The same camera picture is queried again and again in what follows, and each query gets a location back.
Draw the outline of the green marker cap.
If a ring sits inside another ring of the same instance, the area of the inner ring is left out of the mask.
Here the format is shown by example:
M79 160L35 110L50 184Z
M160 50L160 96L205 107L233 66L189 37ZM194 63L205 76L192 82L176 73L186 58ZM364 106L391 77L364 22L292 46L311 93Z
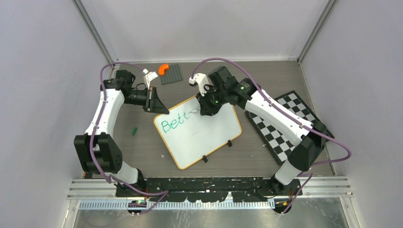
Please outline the green marker cap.
M134 127L133 130L131 131L131 135L135 135L136 131L137 131L137 127Z

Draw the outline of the yellow framed whiteboard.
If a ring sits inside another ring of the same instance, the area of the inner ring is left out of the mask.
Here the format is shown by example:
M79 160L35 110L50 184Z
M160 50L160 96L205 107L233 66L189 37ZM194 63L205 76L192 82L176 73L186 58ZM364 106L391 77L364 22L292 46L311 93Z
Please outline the yellow framed whiteboard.
M201 116L200 104L192 96L170 108L169 114L154 118L154 125L180 170L191 165L233 141L242 128L235 108L224 104L214 116Z

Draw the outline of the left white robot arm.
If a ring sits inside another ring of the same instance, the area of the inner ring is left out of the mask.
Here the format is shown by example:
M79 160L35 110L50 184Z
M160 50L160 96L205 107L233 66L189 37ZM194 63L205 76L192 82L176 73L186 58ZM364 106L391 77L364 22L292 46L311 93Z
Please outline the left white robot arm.
M168 114L157 89L151 81L156 72L143 70L144 89L133 87L135 75L127 70L117 70L115 78L104 80L100 86L100 101L95 116L83 135L74 138L74 146L83 171L102 174L109 181L116 178L128 183L127 190L135 197L145 193L146 184L142 172L123 160L123 155L113 140L114 126L122 105L138 105L145 112Z

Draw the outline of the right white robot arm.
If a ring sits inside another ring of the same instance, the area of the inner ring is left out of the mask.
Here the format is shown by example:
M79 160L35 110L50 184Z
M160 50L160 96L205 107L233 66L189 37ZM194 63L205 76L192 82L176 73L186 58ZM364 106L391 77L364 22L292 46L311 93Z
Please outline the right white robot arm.
M196 99L202 116L216 115L225 104L238 106L267 121L291 142L294 149L271 181L271 188L278 195L285 194L292 180L308 171L324 149L327 128L323 123L311 123L292 113L250 76L238 81L225 66L220 66L208 75L193 74L189 84L199 89Z

